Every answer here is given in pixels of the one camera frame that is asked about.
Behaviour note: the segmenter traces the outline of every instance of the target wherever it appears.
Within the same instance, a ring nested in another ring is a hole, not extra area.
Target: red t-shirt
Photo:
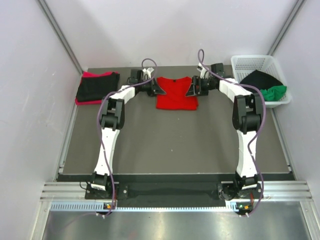
[[[180,79],[158,77],[158,85],[166,92],[165,95],[156,96],[156,108],[165,110],[197,110],[196,96],[186,96],[192,79],[188,76]]]

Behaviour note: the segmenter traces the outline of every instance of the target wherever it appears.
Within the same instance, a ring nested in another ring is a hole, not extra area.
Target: gray table surface
[[[311,240],[299,202],[262,202],[249,218],[233,212],[114,212],[103,220],[93,214],[64,229],[82,214],[50,212],[43,240]]]
[[[232,73],[230,66],[226,72]],[[131,68],[97,68],[92,73],[117,71],[120,84]],[[195,66],[163,66],[158,77],[177,79],[199,75]],[[196,111],[159,110],[156,98],[139,93],[125,105],[125,124],[117,139],[113,172],[117,174],[234,173],[239,158],[238,135],[232,126],[232,102],[217,90],[198,97]],[[98,105],[78,106],[63,169],[64,174],[92,174],[100,142]],[[257,140],[256,161],[263,173],[289,172],[271,111]]]

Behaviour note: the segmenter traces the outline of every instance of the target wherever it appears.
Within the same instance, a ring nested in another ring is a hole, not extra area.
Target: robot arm
[[[237,83],[236,80],[233,78],[227,78],[228,81],[232,83]],[[233,103],[238,102],[237,96],[251,96],[252,93],[250,91],[245,90],[243,87],[232,84],[226,81],[220,81],[219,83],[219,91],[221,93],[224,93]],[[236,167],[236,173],[237,175],[242,179],[242,178],[255,178],[257,176],[257,170],[256,167],[252,161],[252,156],[248,150],[248,143],[254,138],[256,135],[257,130],[252,130],[244,133],[240,129],[236,130],[238,139],[239,139],[239,161],[238,165]],[[251,143],[251,152],[254,158],[256,158],[256,142],[257,139],[255,139]],[[249,189],[249,188],[256,188],[257,187],[257,182],[252,182],[253,184],[245,184],[241,186],[241,189]]]
[[[106,164],[106,159],[112,172],[117,137],[125,123],[125,104],[135,97],[135,95],[136,89],[134,87],[124,85],[118,93],[112,95],[105,102],[101,110],[100,124],[105,153],[103,146],[101,145],[98,162],[94,169],[93,181],[91,182],[91,187],[94,189],[107,190],[106,186],[110,172]]]
[[[243,87],[236,85],[233,78],[225,76],[222,63],[211,65],[211,70],[229,82],[220,80],[214,76],[205,76],[201,64],[198,66],[200,77],[194,76],[192,84],[186,96],[207,96],[210,90],[217,89],[224,93],[233,102],[232,124],[236,129],[239,140],[239,159],[233,180],[232,191],[239,196],[245,192],[258,187],[258,175],[252,156],[256,156],[256,139],[251,143],[248,150],[248,143],[256,135],[263,115],[262,101],[258,93],[252,93]]]
[[[165,94],[158,86],[157,82],[153,80],[141,86],[131,86],[142,83],[143,79],[150,79],[153,70],[152,67],[143,70],[132,69],[131,77],[127,80],[127,85],[122,86],[121,89],[107,99],[102,106],[99,121],[102,128],[101,134],[104,148],[101,144],[98,162],[92,174],[90,184],[93,189],[102,191],[108,190],[108,182],[110,182],[111,173],[107,167],[106,160],[112,172],[117,137],[125,124],[125,104],[139,92],[147,92],[149,96]]]

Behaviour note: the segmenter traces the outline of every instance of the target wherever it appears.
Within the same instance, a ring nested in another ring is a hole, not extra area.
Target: folded black cloth
[[[113,72],[106,76],[83,77],[76,93],[78,102],[101,100],[118,89],[120,75]]]
[[[252,73],[250,73],[248,76],[246,76],[241,82],[241,84],[246,84],[246,85],[250,85],[250,86],[254,86],[257,89],[261,90],[261,89],[265,89],[268,90],[269,88],[272,88],[274,86],[282,86],[283,84],[276,79],[275,77],[269,75],[268,73],[259,71],[259,70],[255,70]],[[244,89],[252,92],[252,93],[256,93],[257,91],[248,88],[248,87],[244,87]]]

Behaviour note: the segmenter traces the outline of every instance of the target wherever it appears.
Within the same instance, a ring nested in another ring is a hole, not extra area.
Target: white plastic basket
[[[267,73],[278,79],[283,85],[288,86],[281,68],[273,56],[269,55],[237,55],[231,57],[231,65],[235,80],[240,83],[242,79],[254,70]],[[266,101],[267,108],[274,108],[281,104],[288,104],[291,101],[289,88],[279,101]]]

